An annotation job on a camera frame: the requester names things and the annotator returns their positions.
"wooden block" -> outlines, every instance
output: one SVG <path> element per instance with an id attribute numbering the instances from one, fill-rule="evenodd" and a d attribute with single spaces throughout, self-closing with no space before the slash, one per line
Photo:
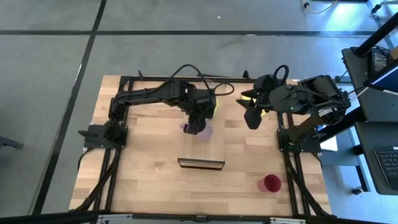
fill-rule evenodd
<path id="1" fill-rule="evenodd" d="M 226 87 L 224 85 L 216 89 L 216 93 L 225 92 Z M 218 102 L 216 113 L 207 123 L 213 130 L 211 137 L 201 139 L 196 135 L 183 135 L 183 147 L 178 157 L 178 163 L 181 167 L 221 170 L 225 165 L 224 126 L 227 102 L 222 96 L 217 97 L 216 100 Z"/>

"red cup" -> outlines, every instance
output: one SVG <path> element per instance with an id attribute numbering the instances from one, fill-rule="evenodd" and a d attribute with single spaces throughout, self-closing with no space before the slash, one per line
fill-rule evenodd
<path id="1" fill-rule="evenodd" d="M 274 174 L 269 174 L 257 182 L 257 188 L 261 192 L 276 193 L 282 187 L 282 182 L 279 177 Z"/>

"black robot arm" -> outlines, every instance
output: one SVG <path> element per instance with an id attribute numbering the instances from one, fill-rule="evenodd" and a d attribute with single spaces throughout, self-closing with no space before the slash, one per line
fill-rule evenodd
<path id="1" fill-rule="evenodd" d="M 285 67 L 285 75 L 278 80 L 276 73 L 282 67 Z M 250 129 L 257 129 L 261 123 L 262 110 L 310 114 L 302 124 L 285 129 L 285 134 L 291 144 L 308 138 L 319 138 L 314 129 L 319 125 L 339 122 L 351 106 L 348 93 L 337 89 L 328 75 L 302 80 L 297 85 L 285 84 L 288 73 L 289 69 L 283 65 L 274 75 L 258 78 L 252 90 L 242 92 L 243 96 L 252 98 L 249 103 L 246 102 L 244 119 Z"/>
<path id="2" fill-rule="evenodd" d="M 120 91 L 111 100 L 108 124 L 117 125 L 123 118 L 129 106 L 149 103 L 165 103 L 178 106 L 182 112 L 189 115 L 188 124 L 183 131 L 188 134 L 198 134 L 206 126 L 205 119 L 211 119 L 216 107 L 216 95 L 212 89 L 197 89 L 195 85 L 179 80 L 171 80 L 158 86 L 134 91 Z M 105 137 L 114 136 L 114 129 L 109 128 Z"/>

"wooden table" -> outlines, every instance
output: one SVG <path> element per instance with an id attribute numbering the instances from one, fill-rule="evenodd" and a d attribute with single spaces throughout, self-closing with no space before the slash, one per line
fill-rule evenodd
<path id="1" fill-rule="evenodd" d="M 103 77 L 92 120 L 95 124 L 108 120 L 109 102 L 118 92 L 119 80 L 120 76 Z M 158 85 L 160 82 L 134 82 L 133 89 Z M 276 113 L 266 114 L 259 129 L 250 130 L 243 118 L 245 109 L 235 100 L 241 97 L 242 91 L 252 88 L 252 84 L 233 85 L 233 94 L 220 96 L 228 107 L 223 129 L 225 166 L 221 171 L 179 166 L 177 157 L 184 135 L 180 123 L 186 121 L 179 108 L 162 103 L 130 107 L 129 136 L 121 154 L 112 212 L 292 215 L 284 160 L 277 143 Z M 294 116 L 295 124 L 305 118 Z M 83 158 L 71 209 L 79 206 L 96 185 L 103 155 L 103 149 L 95 149 Z M 323 209 L 330 212 L 319 161 L 311 154 L 301 154 L 301 161 L 307 188 Z M 276 194 L 257 189 L 257 181 L 268 174 L 282 180 L 282 189 Z M 298 209 L 302 212 L 299 192 L 296 186 Z M 100 208 L 104 207 L 106 193 L 107 187 Z"/>

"black cable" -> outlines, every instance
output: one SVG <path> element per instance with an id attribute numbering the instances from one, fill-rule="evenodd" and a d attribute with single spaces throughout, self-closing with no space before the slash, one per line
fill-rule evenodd
<path id="1" fill-rule="evenodd" d="M 350 94 L 352 94 L 353 92 L 355 92 L 355 91 L 357 91 L 357 90 L 360 90 L 360 89 L 362 89 L 362 88 L 365 88 L 365 87 L 359 87 L 359 88 L 357 88 L 357 89 L 355 89 L 355 90 L 353 90 L 353 91 L 351 91 L 351 92 L 349 92 L 348 94 L 350 95 Z"/>
<path id="2" fill-rule="evenodd" d="M 281 68 L 284 68 L 284 69 L 285 69 L 285 74 L 284 74 L 284 77 L 283 77 L 283 78 L 279 81 L 279 83 L 278 83 L 277 74 L 278 74 L 278 72 L 279 72 L 279 70 L 280 70 Z M 279 66 L 279 67 L 274 71 L 274 75 L 272 76 L 272 80 L 274 81 L 275 87 L 278 87 L 278 86 L 281 86 L 281 85 L 285 84 L 288 75 L 289 75 L 289 67 L 288 67 L 287 65 L 281 65 L 281 66 Z"/>
<path id="3" fill-rule="evenodd" d="M 235 87 L 234 87 L 232 84 L 230 84 L 230 83 L 228 83 L 228 82 L 223 82 L 223 83 L 217 84 L 217 86 L 215 86 L 215 87 L 212 89 L 212 90 L 214 91 L 214 93 L 216 93 L 216 89 L 217 89 L 219 86 L 221 86 L 221 85 L 229 85 L 229 86 L 232 88 L 232 90 L 231 90 L 230 92 L 228 92 L 228 93 L 219 93 L 219 94 L 215 94 L 215 96 L 226 96 L 226 95 L 232 94 L 232 93 L 235 91 Z"/>
<path id="4" fill-rule="evenodd" d="M 129 93 L 128 95 L 117 96 L 117 97 L 114 98 L 115 100 L 112 101 L 112 103 L 117 102 L 116 100 L 119 99 L 119 98 L 122 98 L 122 97 L 141 96 L 141 95 L 144 95 L 144 94 L 154 93 L 154 92 L 156 92 L 157 90 L 159 90 L 160 88 L 162 88 L 164 85 L 166 85 L 166 83 L 168 83 L 169 81 L 171 81 L 171 79 L 173 79 L 173 77 L 176 76 L 176 74 L 178 74 L 178 73 L 179 73 L 183 68 L 185 68 L 185 67 L 191 67 L 191 68 L 193 68 L 196 72 L 198 72 L 198 74 L 199 74 L 199 76 L 200 76 L 200 79 L 201 79 L 202 82 L 205 84 L 205 86 L 206 86 L 206 88 L 208 89 L 208 91 L 210 92 L 210 94 L 211 94 L 211 95 L 214 95 L 214 92 L 212 91 L 212 89 L 210 89 L 210 87 L 209 87 L 209 85 L 207 84 L 207 82 L 206 82 L 206 80 L 205 80 L 205 77 L 203 76 L 203 74 L 201 73 L 201 71 L 200 71 L 198 68 L 196 68 L 196 66 L 194 66 L 194 65 L 185 64 L 185 65 L 182 65 L 180 68 L 178 68 L 171 76 L 169 76 L 169 78 L 168 78 L 166 81 L 164 81 L 162 84 L 160 84 L 157 88 L 155 88 L 155 89 L 153 89 L 153 90 L 150 90 L 150 91 L 147 91 L 147 92 L 143 92 L 143 93 L 135 93 L 135 94 L 130 94 L 130 93 Z M 229 85 L 229 86 L 231 86 L 231 87 L 233 88 L 233 90 L 231 91 L 231 93 L 234 91 L 234 87 L 232 86 L 232 84 L 230 84 L 230 83 L 224 83 L 224 84 Z"/>
<path id="5" fill-rule="evenodd" d="M 341 79 L 343 78 L 343 76 L 344 76 L 345 74 L 347 74 L 347 72 L 348 72 L 348 70 L 346 70 L 346 72 L 345 72 L 342 76 L 340 76 L 340 78 L 335 82 L 335 84 L 339 83 L 339 82 L 341 81 Z"/>
<path id="6" fill-rule="evenodd" d="M 78 163 L 77 163 L 77 171 L 79 171 L 79 169 L 80 169 L 80 163 L 81 163 L 81 160 L 83 159 L 83 157 L 84 157 L 87 153 L 91 152 L 91 150 L 93 150 L 93 149 L 94 149 L 94 148 L 87 149 L 87 150 L 80 156 L 79 161 L 78 161 Z"/>
<path id="7" fill-rule="evenodd" d="M 91 191 L 89 196 L 83 201 L 83 203 L 77 207 L 75 210 L 78 211 L 87 211 L 90 205 L 93 203 L 96 196 L 101 192 L 101 189 L 104 187 L 105 183 L 108 181 L 111 174 L 115 171 L 116 166 L 119 164 L 118 160 L 120 158 L 121 149 L 116 149 L 115 155 L 113 157 L 111 165 L 109 165 L 108 169 L 106 170 L 104 176 L 100 178 L 97 185 Z"/>
<path id="8" fill-rule="evenodd" d="M 374 46 L 374 47 L 377 48 L 377 49 L 383 49 L 383 50 L 386 50 L 386 51 L 388 51 L 388 52 L 391 52 L 390 49 L 387 49 L 387 48 L 385 48 L 385 47 L 381 47 L 381 46 Z"/>

